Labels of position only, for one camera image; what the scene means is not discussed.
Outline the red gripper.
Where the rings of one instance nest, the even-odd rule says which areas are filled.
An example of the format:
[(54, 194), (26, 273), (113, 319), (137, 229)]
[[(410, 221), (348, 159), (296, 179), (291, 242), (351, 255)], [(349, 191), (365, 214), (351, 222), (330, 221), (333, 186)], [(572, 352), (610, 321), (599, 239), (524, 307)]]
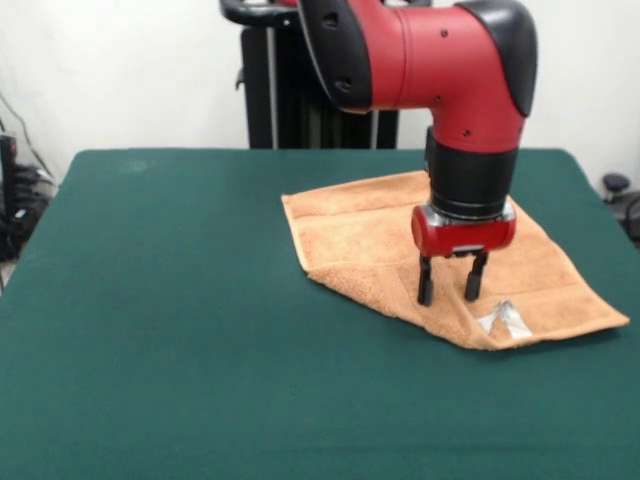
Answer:
[(488, 252), (504, 249), (515, 236), (516, 212), (507, 201), (497, 217), (456, 220), (440, 215), (431, 204), (416, 206), (411, 216), (411, 232), (420, 257), (417, 302), (430, 306), (433, 300), (432, 257), (451, 257), (478, 253), (467, 276), (464, 297), (476, 301), (480, 295)]

